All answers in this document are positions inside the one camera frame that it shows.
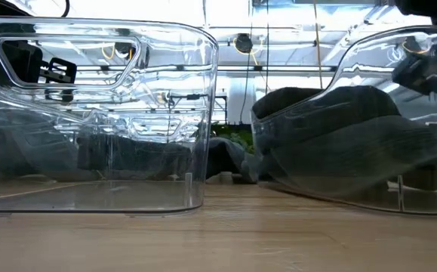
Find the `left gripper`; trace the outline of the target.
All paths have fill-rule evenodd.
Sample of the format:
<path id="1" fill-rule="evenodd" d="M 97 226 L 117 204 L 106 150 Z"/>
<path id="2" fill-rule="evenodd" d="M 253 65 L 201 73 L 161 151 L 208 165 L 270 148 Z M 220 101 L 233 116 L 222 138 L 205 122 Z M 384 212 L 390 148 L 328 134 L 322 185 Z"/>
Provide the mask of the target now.
<path id="1" fill-rule="evenodd" d="M 42 61 L 42 50 L 26 41 L 5 41 L 2 49 L 17 78 L 23 82 L 37 83 L 39 77 L 46 83 L 75 82 L 77 66 L 74 63 L 58 57 L 52 57 L 49 62 Z"/>

